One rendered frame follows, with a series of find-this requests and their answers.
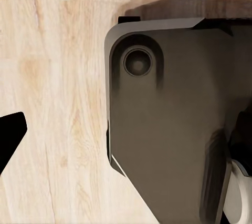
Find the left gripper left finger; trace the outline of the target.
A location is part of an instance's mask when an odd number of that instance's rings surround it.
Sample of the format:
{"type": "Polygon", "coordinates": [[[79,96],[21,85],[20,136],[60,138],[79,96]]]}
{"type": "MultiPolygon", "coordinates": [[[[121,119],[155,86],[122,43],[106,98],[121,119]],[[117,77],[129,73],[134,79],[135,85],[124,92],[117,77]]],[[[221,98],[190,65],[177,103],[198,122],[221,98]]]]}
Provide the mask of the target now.
{"type": "Polygon", "coordinates": [[[27,132],[22,111],[0,117],[0,174],[27,132]]]}

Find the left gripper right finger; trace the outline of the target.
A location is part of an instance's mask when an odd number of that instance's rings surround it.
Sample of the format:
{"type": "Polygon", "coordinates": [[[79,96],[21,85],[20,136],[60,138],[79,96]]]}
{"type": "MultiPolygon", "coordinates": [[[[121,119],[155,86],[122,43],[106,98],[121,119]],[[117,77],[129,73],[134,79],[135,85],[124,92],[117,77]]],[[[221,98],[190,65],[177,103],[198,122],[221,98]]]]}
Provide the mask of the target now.
{"type": "Polygon", "coordinates": [[[240,111],[235,130],[252,154],[252,114],[240,111]]]}

